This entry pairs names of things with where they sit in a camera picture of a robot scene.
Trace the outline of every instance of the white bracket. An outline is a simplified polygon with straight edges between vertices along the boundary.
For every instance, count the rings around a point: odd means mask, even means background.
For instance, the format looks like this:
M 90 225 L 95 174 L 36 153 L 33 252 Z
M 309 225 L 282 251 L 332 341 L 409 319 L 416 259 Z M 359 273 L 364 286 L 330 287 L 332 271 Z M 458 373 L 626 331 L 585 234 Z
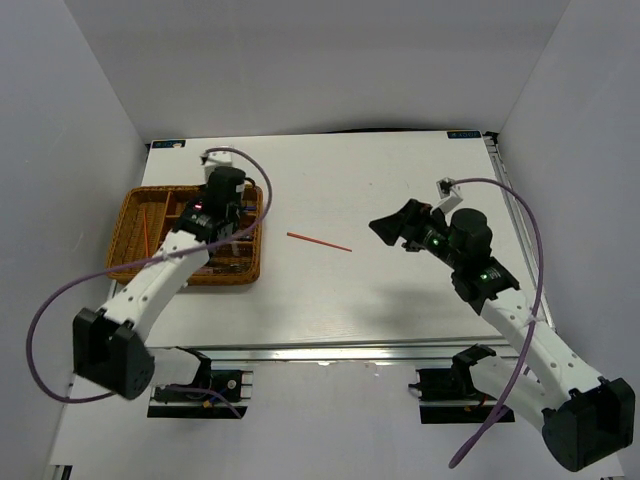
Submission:
M 233 154 L 231 152 L 203 153 L 200 158 L 204 167 L 204 183 L 209 181 L 209 175 L 218 167 L 233 167 Z
M 451 212 L 454 208 L 456 208 L 458 205 L 462 203 L 463 198 L 462 198 L 462 193 L 460 193 L 460 186 L 453 185 L 451 186 L 451 188 L 448 189 L 448 191 L 442 188 L 443 182 L 453 183 L 454 181 L 455 180 L 449 177 L 445 177 L 436 182 L 436 185 L 438 185 L 438 194 L 440 195 L 440 201 L 435 207 L 433 207 L 433 210 L 439 209 L 440 211 L 442 211 L 442 213 L 447 215 L 449 212 Z

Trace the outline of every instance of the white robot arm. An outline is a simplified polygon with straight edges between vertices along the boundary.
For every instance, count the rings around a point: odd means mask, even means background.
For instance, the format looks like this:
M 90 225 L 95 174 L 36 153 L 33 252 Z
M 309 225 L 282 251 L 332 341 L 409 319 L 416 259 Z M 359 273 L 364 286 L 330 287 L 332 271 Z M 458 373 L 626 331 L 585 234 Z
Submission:
M 144 343 L 167 303 L 210 258 L 207 250 L 171 254 L 222 240 L 239 227 L 245 173 L 211 163 L 203 158 L 203 194 L 187 204 L 154 255 L 164 261 L 147 264 L 116 296 L 95 311 L 82 309 L 73 321 L 75 372 L 127 399 L 149 385 L 197 384 L 199 373 L 209 371 L 210 360 L 197 351 L 154 349 L 152 355 Z
M 441 200 L 435 207 L 412 199 L 369 226 L 387 245 L 402 237 L 406 251 L 427 250 L 449 265 L 460 298 L 520 353 L 529 322 L 536 320 L 518 281 L 491 256 L 486 216 L 459 209 L 447 224 L 445 215 L 462 201 L 454 183 L 438 182 Z M 526 361 L 540 383 L 520 376 L 506 405 L 542 433 L 561 465 L 577 471 L 631 444 L 635 394 L 622 378 L 606 380 L 542 321 Z M 498 398 L 512 374 L 493 350 L 476 345 L 453 358 L 452 388 L 458 398 L 478 392 Z M 418 388 L 424 393 L 429 386 Z

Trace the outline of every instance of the white table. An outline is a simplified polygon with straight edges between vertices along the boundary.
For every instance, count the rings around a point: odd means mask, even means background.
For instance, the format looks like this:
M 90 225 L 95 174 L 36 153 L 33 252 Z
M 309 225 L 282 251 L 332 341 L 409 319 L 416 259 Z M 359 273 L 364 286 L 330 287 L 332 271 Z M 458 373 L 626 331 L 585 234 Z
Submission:
M 416 339 L 482 339 L 497 332 L 463 302 L 450 271 L 427 253 L 385 246 L 369 221 L 409 198 L 435 203 L 443 177 L 495 178 L 482 139 L 445 132 L 354 133 L 187 140 L 151 149 L 143 185 L 203 182 L 208 147 L 245 150 L 266 169 L 275 195 L 265 220 L 261 276 L 244 287 L 191 287 L 158 319 L 149 346 L 317 344 Z M 259 185 L 257 171 L 236 156 Z M 533 294 L 500 189 L 462 187 L 462 207 L 484 212 L 496 257 Z M 286 236 L 344 245 L 353 253 Z
M 182 149 L 151 150 L 144 184 L 201 182 L 198 155 L 215 145 L 254 155 L 273 180 L 261 277 L 244 288 L 181 292 L 148 344 L 226 345 L 209 353 L 217 365 L 254 370 L 247 415 L 242 421 L 148 419 L 149 392 L 132 402 L 67 406 L 51 463 L 73 465 L 71 480 L 596 480 L 621 474 L 616 456 L 579 474 L 564 471 L 521 419 L 496 426 L 451 471 L 449 458 L 477 426 L 420 424 L 417 401 L 407 392 L 416 364 L 447 366 L 477 340 L 502 356 L 510 349 L 458 299 L 435 258 L 388 248 L 367 224 L 410 197 L 435 201 L 434 182 L 442 177 L 494 178 L 482 140 L 452 141 L 441 132 L 188 140 Z M 501 193 L 465 186 L 464 196 L 466 206 L 489 217 L 496 256 L 531 291 Z M 287 238 L 289 230 L 353 253 Z M 349 340 L 364 346 L 319 348 Z M 392 340 L 402 341 L 389 346 Z M 272 361 L 338 359 L 374 363 Z M 100 388 L 77 379 L 72 394 L 97 393 Z

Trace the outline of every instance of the cable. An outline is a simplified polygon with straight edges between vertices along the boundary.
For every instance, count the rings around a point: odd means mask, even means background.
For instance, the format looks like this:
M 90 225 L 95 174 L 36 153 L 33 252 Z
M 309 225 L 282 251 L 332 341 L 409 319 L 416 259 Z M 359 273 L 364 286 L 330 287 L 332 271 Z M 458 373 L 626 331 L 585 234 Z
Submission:
M 42 314 L 49 307 L 49 305 L 51 305 L 53 303 L 53 301 L 56 298 L 58 298 L 60 295 L 62 295 L 64 292 L 66 292 L 70 288 L 73 288 L 76 285 L 84 283 L 84 282 L 86 282 L 88 280 L 92 280 L 94 278 L 101 277 L 102 275 L 107 275 L 109 273 L 115 273 L 115 272 L 119 272 L 119 271 L 122 271 L 122 270 L 127 270 L 129 268 L 143 267 L 145 265 L 151 265 L 151 264 L 159 263 L 159 262 L 164 261 L 165 258 L 180 257 L 180 256 L 183 256 L 183 255 L 189 255 L 191 253 L 200 252 L 202 250 L 215 250 L 215 249 L 221 247 L 222 245 L 226 245 L 226 244 L 231 243 L 231 242 L 233 242 L 234 240 L 236 240 L 236 239 L 238 239 L 240 237 L 246 236 L 253 229 L 255 229 L 262 222 L 262 220 L 264 220 L 264 217 L 267 216 L 267 213 L 269 213 L 269 210 L 271 209 L 271 203 L 273 201 L 273 187 L 271 185 L 271 180 L 269 179 L 269 176 L 264 171 L 264 169 L 260 166 L 260 164 L 258 162 L 256 162 L 249 154 L 244 153 L 242 150 L 238 150 L 238 149 L 233 148 L 233 147 L 214 147 L 214 148 L 209 148 L 208 150 L 205 151 L 205 154 L 209 154 L 209 153 L 212 153 L 212 152 L 230 152 L 230 153 L 235 153 L 236 155 L 240 155 L 242 158 L 244 158 L 249 163 L 251 163 L 260 172 L 260 175 L 262 175 L 262 177 L 264 178 L 265 183 L 267 184 L 267 192 L 269 194 L 269 198 L 267 199 L 267 204 L 265 206 L 264 211 L 247 228 L 245 228 L 244 230 L 238 231 L 238 232 L 234 233 L 233 235 L 231 235 L 231 236 L 229 236 L 229 237 L 227 237 L 227 238 L 225 238 L 223 240 L 219 240 L 217 242 L 211 242 L 211 243 L 206 244 L 206 245 L 199 245 L 197 247 L 186 248 L 184 250 L 178 250 L 176 252 L 169 253 L 166 256 L 157 256 L 157 257 L 144 258 L 142 260 L 137 260 L 135 262 L 126 263 L 124 265 L 118 265 L 116 267 L 107 268 L 106 270 L 102 270 L 100 272 L 84 275 L 84 276 L 76 278 L 75 280 L 71 280 L 70 282 L 62 285 L 55 292 L 53 292 L 49 296 L 49 298 L 47 298 L 42 303 L 42 305 L 40 305 L 40 307 L 36 311 L 35 315 L 31 319 L 31 323 L 29 324 L 29 330 L 27 331 L 27 341 L 26 341 L 27 365 L 29 367 L 29 372 L 31 373 L 31 377 L 33 378 L 33 380 L 36 382 L 36 385 L 38 385 L 40 390 L 42 390 L 42 392 L 45 395 L 47 395 L 48 397 L 50 397 L 50 398 L 52 398 L 54 400 L 57 400 L 58 402 L 67 403 L 67 404 L 78 404 L 78 403 L 95 402 L 95 401 L 102 400 L 102 399 L 105 399 L 105 398 L 108 398 L 108 397 L 111 397 L 112 395 L 114 395 L 113 393 L 105 393 L 105 394 L 102 394 L 102 395 L 96 395 L 94 397 L 86 397 L 86 398 L 63 397 L 62 395 L 59 395 L 59 394 L 55 393 L 53 390 L 51 390 L 44 383 L 44 381 L 42 380 L 42 377 L 40 377 L 40 374 L 38 373 L 38 370 L 36 369 L 36 364 L 35 364 L 35 361 L 34 361 L 34 358 L 33 358 L 33 337 L 35 335 L 36 327 L 38 326 L 38 322 L 40 321 L 40 318 L 42 317 Z
M 536 217 L 533 214 L 533 211 L 527 204 L 527 202 L 520 196 L 518 192 L 513 190 L 511 187 L 500 183 L 496 180 L 492 180 L 490 178 L 465 178 L 463 180 L 456 180 L 452 182 L 452 185 L 462 185 L 464 183 L 489 183 L 491 185 L 496 185 L 503 190 L 509 192 L 513 197 L 515 197 L 518 202 L 522 205 L 522 207 L 527 211 L 529 215 L 529 219 L 531 220 L 531 226 L 533 227 L 533 231 L 536 236 L 536 246 L 538 250 L 538 279 L 536 281 L 536 295 L 533 300 L 533 305 L 531 307 L 531 316 L 535 319 L 538 309 L 540 308 L 540 302 L 542 301 L 542 279 L 544 276 L 544 256 L 542 252 L 542 237 L 540 235 L 540 228 L 538 227 L 538 222 L 536 221 Z M 491 413 L 485 419 L 484 423 L 480 426 L 478 431 L 474 433 L 469 440 L 467 440 L 455 453 L 455 455 L 451 458 L 449 462 L 449 468 L 456 468 L 458 464 L 467 456 L 467 454 L 471 451 L 471 449 L 475 446 L 475 444 L 480 440 L 482 435 L 485 434 L 487 430 L 489 430 L 494 424 L 496 424 L 502 416 L 504 416 L 509 409 L 504 407 L 504 403 L 507 400 L 507 397 L 513 390 L 513 387 L 524 368 L 524 361 L 529 352 L 529 348 L 531 347 L 531 342 L 533 340 L 533 333 L 535 331 L 536 322 L 532 321 L 529 323 L 529 328 L 527 330 L 527 336 L 524 339 L 524 343 L 522 344 L 522 350 L 520 351 L 520 356 L 518 357 L 518 361 L 516 362 L 516 366 L 513 369 L 513 373 L 511 374 L 511 378 L 507 382 L 503 392 L 500 394 L 498 401 L 491 409 Z
M 209 377 L 209 386 L 206 387 L 207 390 L 212 390 L 213 389 L 213 378 Z M 200 400 L 201 398 L 206 397 L 207 394 L 206 393 L 199 393 L 197 396 L 193 396 L 193 395 L 185 395 L 185 397 L 187 397 L 189 400 Z
M 222 389 L 222 390 L 220 390 L 218 393 L 219 393 L 220 395 L 224 395 L 224 394 L 226 393 L 226 391 L 227 391 L 227 389 L 226 389 L 226 388 L 223 388 L 223 389 Z M 217 400 L 217 397 L 215 397 L 215 396 L 214 396 L 214 397 L 210 397 L 210 398 L 209 398 L 209 400 L 205 400 L 205 401 L 202 403 L 202 406 L 203 406 L 204 408 L 211 408 L 211 407 L 213 407 L 213 402 L 215 402 L 216 400 Z
M 240 415 L 240 412 L 238 412 L 236 407 L 231 405 L 231 402 L 229 400 L 224 398 L 222 395 L 220 395 L 215 390 L 210 390 L 208 388 L 183 387 L 182 385 L 167 385 L 165 388 L 167 390 L 173 390 L 175 392 L 202 393 L 203 395 L 212 395 L 212 396 L 216 397 L 218 400 L 220 400 L 222 403 L 224 403 L 227 407 L 229 407 L 229 410 L 231 410 L 236 417 L 242 418 L 242 415 Z

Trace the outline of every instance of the woven tray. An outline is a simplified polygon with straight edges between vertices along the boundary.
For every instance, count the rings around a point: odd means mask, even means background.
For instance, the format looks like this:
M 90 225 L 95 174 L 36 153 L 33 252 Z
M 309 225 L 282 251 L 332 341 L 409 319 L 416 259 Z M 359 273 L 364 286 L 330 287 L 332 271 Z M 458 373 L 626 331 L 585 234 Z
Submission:
M 131 190 L 122 204 L 107 256 L 107 268 L 147 257 L 144 235 L 144 215 L 147 220 L 149 254 L 153 255 L 173 227 L 186 203 L 200 192 L 196 186 L 139 187 Z M 247 186 L 244 192 L 245 211 L 240 229 L 251 225 L 262 212 L 262 190 Z M 260 276 L 260 243 L 262 226 L 246 240 L 236 243 L 234 255 L 231 245 L 220 247 L 209 264 L 189 278 L 189 285 L 244 285 Z M 111 273 L 109 277 L 126 284 L 140 268 Z

